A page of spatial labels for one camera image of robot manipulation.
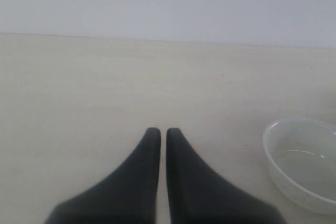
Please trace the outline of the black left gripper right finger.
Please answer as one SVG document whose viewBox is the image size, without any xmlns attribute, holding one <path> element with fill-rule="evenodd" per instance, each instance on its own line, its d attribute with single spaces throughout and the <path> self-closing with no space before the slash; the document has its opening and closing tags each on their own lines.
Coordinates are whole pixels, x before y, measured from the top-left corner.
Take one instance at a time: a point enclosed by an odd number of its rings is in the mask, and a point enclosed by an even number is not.
<svg viewBox="0 0 336 224">
<path fill-rule="evenodd" d="M 166 182 L 172 223 L 285 223 L 272 205 L 216 173 L 179 128 L 166 133 Z"/>
</svg>

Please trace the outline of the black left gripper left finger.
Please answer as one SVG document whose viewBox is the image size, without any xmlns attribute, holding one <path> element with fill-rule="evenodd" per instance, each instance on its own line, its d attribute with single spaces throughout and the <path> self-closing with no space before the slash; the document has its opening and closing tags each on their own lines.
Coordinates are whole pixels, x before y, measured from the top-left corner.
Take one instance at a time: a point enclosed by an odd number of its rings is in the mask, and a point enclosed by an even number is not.
<svg viewBox="0 0 336 224">
<path fill-rule="evenodd" d="M 161 133 L 154 127 L 109 176 L 54 208 L 46 223 L 155 223 Z"/>
</svg>

